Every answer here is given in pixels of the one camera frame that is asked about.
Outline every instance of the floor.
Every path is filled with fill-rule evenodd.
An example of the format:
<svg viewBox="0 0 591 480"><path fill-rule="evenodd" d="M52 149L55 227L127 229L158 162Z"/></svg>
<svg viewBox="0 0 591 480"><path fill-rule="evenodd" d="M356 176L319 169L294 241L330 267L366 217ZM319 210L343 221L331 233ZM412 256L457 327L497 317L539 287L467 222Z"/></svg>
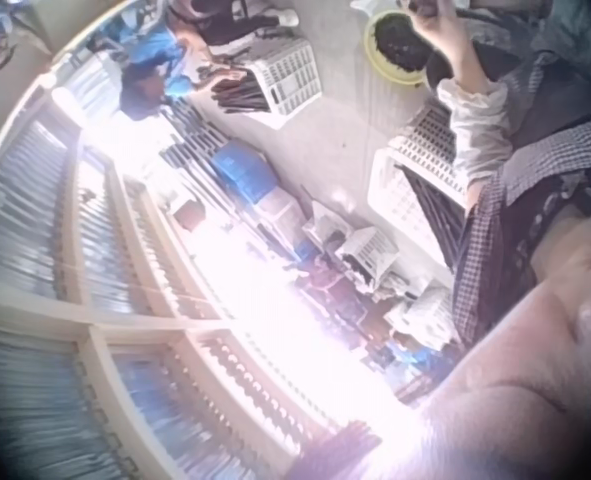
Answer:
<svg viewBox="0 0 591 480"><path fill-rule="evenodd" d="M279 131L243 115L224 115L208 95L196 99L198 107L224 131L265 152L291 193L304 198L307 191L349 215L356 226L376 225L395 238L403 252L397 270L416 288L432 278L449 285L446 267L392 229L366 203L375 150L422 106L427 91L394 85L370 67L362 47L367 19L349 7L349 0L273 3L296 8L301 33L313 45L323 98Z"/></svg>

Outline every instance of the white sneaker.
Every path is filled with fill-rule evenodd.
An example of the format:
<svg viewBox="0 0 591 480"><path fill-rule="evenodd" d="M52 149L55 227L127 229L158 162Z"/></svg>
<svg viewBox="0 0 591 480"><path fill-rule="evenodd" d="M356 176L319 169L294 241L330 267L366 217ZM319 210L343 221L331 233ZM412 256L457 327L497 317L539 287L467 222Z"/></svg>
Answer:
<svg viewBox="0 0 591 480"><path fill-rule="evenodd" d="M279 24L282 27L294 28L299 25L297 12L292 9L278 10L276 8L269 8L263 13L263 15L266 15L267 17L277 17Z"/></svg>

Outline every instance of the black pants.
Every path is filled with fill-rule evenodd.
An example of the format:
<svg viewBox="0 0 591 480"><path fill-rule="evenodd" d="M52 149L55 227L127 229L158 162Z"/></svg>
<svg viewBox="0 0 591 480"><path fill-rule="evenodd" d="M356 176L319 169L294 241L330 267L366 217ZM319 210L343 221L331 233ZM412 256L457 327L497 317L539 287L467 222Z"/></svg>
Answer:
<svg viewBox="0 0 591 480"><path fill-rule="evenodd" d="M204 41L211 46L226 45L260 28L279 25L276 17L255 16L235 20L232 0L219 13L200 20L187 18L178 8L170 7L170 11L184 22L194 25Z"/></svg>

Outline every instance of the plaid shirt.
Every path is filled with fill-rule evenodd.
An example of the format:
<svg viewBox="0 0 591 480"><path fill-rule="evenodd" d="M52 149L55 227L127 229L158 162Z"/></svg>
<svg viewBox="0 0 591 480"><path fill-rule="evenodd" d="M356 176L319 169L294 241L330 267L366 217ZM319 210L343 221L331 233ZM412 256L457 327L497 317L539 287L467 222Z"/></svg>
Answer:
<svg viewBox="0 0 591 480"><path fill-rule="evenodd" d="M512 126L524 118L541 84L544 66L555 59L553 54L540 54L502 80L509 88ZM500 295L501 271L497 271L497 260L500 259L501 267L510 253L503 245L503 209L551 177L562 179L560 195L568 199L582 182L582 171L587 169L591 169L591 121L516 151L490 178L468 217L456 272L453 322L464 345L473 346L498 320L484 318L488 310L481 307Z"/></svg>

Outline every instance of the yellow bowl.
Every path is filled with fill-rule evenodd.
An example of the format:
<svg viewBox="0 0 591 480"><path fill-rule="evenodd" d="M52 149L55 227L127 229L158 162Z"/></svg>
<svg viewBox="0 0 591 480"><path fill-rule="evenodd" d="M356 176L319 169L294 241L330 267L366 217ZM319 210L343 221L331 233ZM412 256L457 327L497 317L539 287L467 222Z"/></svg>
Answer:
<svg viewBox="0 0 591 480"><path fill-rule="evenodd" d="M387 80L400 85L419 85L424 81L424 70L417 72L407 72L406 70L398 67L395 64L389 62L384 55L377 50L377 44L375 42L375 25L378 21L387 15L403 15L404 13L399 10L386 10L377 15L374 15L368 21L366 25L366 31L364 32L364 49L366 50L366 56L371 62L371 65Z"/></svg>

